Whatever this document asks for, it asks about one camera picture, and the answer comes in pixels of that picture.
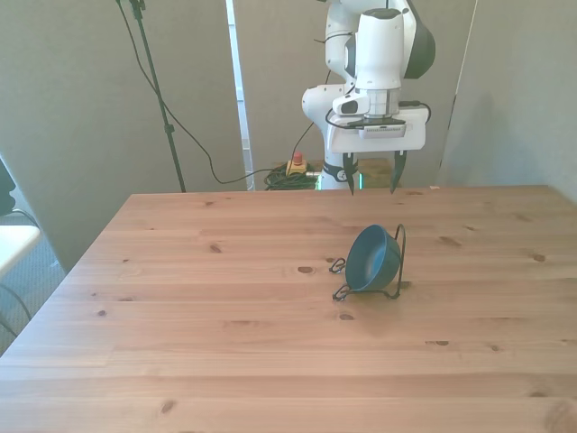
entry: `black pole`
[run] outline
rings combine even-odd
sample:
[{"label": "black pole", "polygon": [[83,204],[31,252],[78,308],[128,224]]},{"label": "black pole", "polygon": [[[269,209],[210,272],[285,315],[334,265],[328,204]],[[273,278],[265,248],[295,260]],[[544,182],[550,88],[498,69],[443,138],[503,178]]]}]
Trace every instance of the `black pole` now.
[{"label": "black pole", "polygon": [[146,58],[148,59],[148,65],[151,69],[152,82],[154,83],[154,91],[159,99],[160,112],[162,113],[162,120],[164,121],[164,132],[169,139],[170,152],[172,153],[172,160],[174,161],[174,168],[177,171],[177,176],[179,177],[180,191],[187,192],[187,188],[184,184],[184,179],[182,178],[182,170],[180,169],[179,157],[177,155],[177,148],[174,145],[174,138],[172,134],[174,133],[174,126],[169,123],[169,119],[166,116],[166,109],[164,108],[164,100],[162,99],[162,94],[160,93],[159,81],[156,78],[156,70],[154,69],[154,63],[152,62],[151,48],[148,45],[148,39],[146,38],[146,32],[144,32],[144,26],[142,25],[142,10],[144,6],[143,0],[130,0],[130,4],[133,7],[134,18],[138,22],[138,27],[141,29],[142,42],[144,44],[144,49],[146,50]]}]

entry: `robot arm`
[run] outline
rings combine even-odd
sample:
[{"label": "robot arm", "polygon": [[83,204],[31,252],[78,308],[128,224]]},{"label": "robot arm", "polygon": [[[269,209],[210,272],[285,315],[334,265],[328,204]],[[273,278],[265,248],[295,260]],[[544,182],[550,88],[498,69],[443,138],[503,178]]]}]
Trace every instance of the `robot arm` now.
[{"label": "robot arm", "polygon": [[305,114],[325,138],[324,188],[353,191],[355,153],[395,152],[394,190],[406,151],[425,145],[427,108],[403,103],[403,78],[420,78],[435,60],[435,40],[411,0],[325,0],[327,67],[342,86],[309,89]]},{"label": "robot arm", "polygon": [[[347,42],[350,45],[350,40],[346,36],[357,32],[363,14],[369,11],[372,11],[373,15],[378,14],[374,11],[379,8],[398,11],[402,16],[404,29],[401,35],[403,37],[401,74],[403,77],[421,78],[433,65],[435,39],[418,16],[412,0],[329,0],[329,3],[331,6],[325,31],[326,64],[330,70],[345,80],[355,76],[356,54],[356,43],[352,50],[349,47],[347,47],[348,50],[343,49]],[[378,39],[377,34],[371,34],[371,37]],[[371,50],[370,46],[362,45],[362,47],[367,51]]]}]

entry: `white wall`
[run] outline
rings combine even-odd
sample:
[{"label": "white wall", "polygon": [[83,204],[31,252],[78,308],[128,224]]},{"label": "white wall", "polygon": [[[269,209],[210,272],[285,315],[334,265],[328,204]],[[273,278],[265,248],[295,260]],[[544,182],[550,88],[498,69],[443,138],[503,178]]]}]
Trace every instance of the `white wall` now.
[{"label": "white wall", "polygon": [[[402,180],[408,186],[436,180],[475,0],[414,3],[435,36],[437,55],[426,75],[403,85],[403,99],[427,102],[434,112],[426,148],[408,156]],[[312,0],[235,0],[235,11],[254,168],[273,167],[289,159],[310,124],[301,108],[305,90],[325,81],[325,46],[313,39],[325,37],[328,6]],[[338,82],[339,77],[331,80]],[[313,128],[300,150],[308,159],[322,160],[323,147],[321,134]]]},{"label": "white wall", "polygon": [[479,0],[439,176],[577,201],[577,4]]},{"label": "white wall", "polygon": [[[242,176],[224,0],[149,0],[144,22],[167,104]],[[179,190],[158,103],[114,0],[4,0],[0,40],[0,152],[70,269],[130,194]],[[246,189],[175,139],[189,191]]]}]

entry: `table surface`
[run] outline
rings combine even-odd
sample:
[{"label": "table surface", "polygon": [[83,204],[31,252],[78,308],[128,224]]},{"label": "table surface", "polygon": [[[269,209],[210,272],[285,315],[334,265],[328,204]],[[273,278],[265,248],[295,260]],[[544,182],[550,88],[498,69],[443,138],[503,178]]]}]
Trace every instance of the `table surface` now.
[{"label": "table surface", "polygon": [[[335,303],[370,224],[406,288]],[[133,196],[0,359],[2,432],[577,431],[577,210],[547,188]]]}]

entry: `blue bowl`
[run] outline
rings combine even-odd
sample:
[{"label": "blue bowl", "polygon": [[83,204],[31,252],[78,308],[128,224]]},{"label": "blue bowl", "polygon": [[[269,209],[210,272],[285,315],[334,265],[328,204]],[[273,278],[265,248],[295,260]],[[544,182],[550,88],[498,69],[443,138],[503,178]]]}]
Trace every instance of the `blue bowl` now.
[{"label": "blue bowl", "polygon": [[365,228],[346,260],[350,292],[383,290],[397,276],[401,263],[398,243],[381,226]]}]

